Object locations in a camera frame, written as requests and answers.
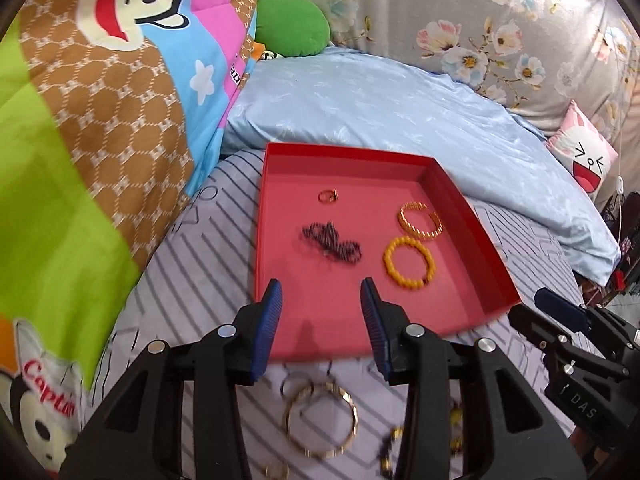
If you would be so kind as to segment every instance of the pink tongue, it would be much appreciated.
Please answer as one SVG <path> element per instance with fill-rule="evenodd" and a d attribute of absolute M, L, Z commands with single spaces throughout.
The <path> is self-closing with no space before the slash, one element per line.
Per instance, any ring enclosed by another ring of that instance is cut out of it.
<path fill-rule="evenodd" d="M 593 193 L 595 191 L 595 188 L 593 187 L 593 184 L 591 182 L 589 182 L 586 178 L 582 177 L 582 176 L 577 176 L 575 177 L 575 181 L 580 184 L 580 187 L 585 190 L 587 193 Z"/>

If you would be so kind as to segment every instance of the light blue blanket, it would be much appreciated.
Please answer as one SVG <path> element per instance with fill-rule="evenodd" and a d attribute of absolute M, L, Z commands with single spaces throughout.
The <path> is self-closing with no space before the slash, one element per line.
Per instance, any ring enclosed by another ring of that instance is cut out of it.
<path fill-rule="evenodd" d="M 586 193 L 531 131 L 448 75 L 353 50 L 260 62 L 228 115 L 222 153 L 269 141 L 433 156 L 469 197 L 555 233 L 572 268 L 605 285 L 620 250 Z"/>

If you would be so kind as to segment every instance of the lime green fabric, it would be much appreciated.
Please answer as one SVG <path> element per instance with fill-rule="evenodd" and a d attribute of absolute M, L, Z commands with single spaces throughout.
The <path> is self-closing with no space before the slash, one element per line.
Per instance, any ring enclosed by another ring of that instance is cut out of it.
<path fill-rule="evenodd" d="M 309 0 L 258 0 L 255 41 L 285 57 L 319 54 L 329 44 L 329 22 Z"/>
<path fill-rule="evenodd" d="M 0 43 L 0 316 L 28 320 L 90 384 L 140 271 L 30 83 L 17 22 Z"/>

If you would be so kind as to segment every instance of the pink cat pillow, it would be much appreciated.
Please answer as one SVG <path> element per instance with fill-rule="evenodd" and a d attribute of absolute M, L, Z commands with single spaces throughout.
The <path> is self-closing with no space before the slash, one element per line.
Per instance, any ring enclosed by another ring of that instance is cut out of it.
<path fill-rule="evenodd" d="M 589 195 L 600 189 L 604 177 L 618 157 L 591 121 L 571 101 L 562 126 L 546 142 L 548 150 Z"/>

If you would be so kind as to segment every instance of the red open mouth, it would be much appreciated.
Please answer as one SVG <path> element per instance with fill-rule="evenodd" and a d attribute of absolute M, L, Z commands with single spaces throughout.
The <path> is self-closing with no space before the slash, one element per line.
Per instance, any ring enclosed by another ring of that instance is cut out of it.
<path fill-rule="evenodd" d="M 574 160 L 574 179 L 587 193 L 593 193 L 600 185 L 601 177 Z"/>
<path fill-rule="evenodd" d="M 118 23 L 116 0 L 96 0 L 95 20 L 109 36 L 129 41 L 127 35 L 120 28 L 120 23 Z"/>

